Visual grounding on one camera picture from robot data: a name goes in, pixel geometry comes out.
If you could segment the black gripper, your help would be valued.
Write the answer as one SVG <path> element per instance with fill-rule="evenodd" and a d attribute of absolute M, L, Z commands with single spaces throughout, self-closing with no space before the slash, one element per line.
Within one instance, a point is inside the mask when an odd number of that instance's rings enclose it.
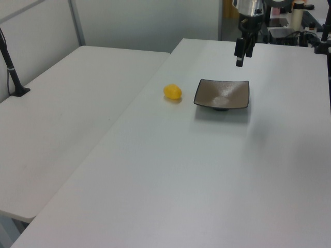
<path fill-rule="evenodd" d="M 249 16 L 249 15 L 240 15 L 240 31 L 243 33 L 249 34 L 247 40 L 247 48 L 246 48 L 246 57 L 252 57 L 253 49 L 256 43 L 256 32 L 261 29 L 263 23 L 263 15 L 257 16 Z M 244 59 L 244 48 L 245 48 L 245 40 L 244 38 L 237 38 L 235 45 L 234 55 L 236 57 L 236 66 L 243 66 Z"/>

